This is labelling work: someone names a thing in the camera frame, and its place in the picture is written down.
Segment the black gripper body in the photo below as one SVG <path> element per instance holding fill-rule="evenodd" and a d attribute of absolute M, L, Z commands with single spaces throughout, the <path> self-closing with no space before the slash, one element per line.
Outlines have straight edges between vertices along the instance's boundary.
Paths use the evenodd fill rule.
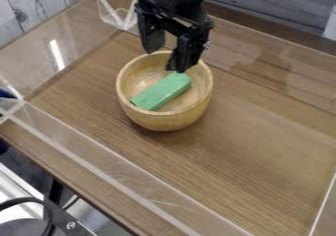
<path fill-rule="evenodd" d="M 209 35 L 213 23 L 202 3 L 203 0 L 137 0 L 134 12 L 135 16 L 159 18 L 165 32 L 175 37 L 182 33 Z"/>

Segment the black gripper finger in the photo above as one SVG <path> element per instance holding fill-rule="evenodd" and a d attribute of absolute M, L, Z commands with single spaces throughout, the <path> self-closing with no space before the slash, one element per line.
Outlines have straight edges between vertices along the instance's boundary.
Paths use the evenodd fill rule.
<path fill-rule="evenodd" d="M 157 51 L 165 44 L 165 29 L 161 19 L 145 14 L 137 15 L 137 28 L 141 45 L 147 54 Z"/>
<path fill-rule="evenodd" d="M 182 33 L 177 37 L 177 46 L 167 58 L 165 70 L 185 73 L 189 68 L 197 65 L 207 41 L 206 34 Z"/>

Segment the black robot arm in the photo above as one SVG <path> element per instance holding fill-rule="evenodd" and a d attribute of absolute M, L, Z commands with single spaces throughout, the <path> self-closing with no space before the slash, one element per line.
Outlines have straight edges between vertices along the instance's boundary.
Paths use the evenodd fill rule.
<path fill-rule="evenodd" d="M 165 33 L 177 45 L 165 64 L 166 71 L 185 73 L 198 64 L 209 46 L 213 22 L 202 8 L 203 0 L 137 0 L 134 12 L 141 45 L 147 54 L 165 45 Z"/>

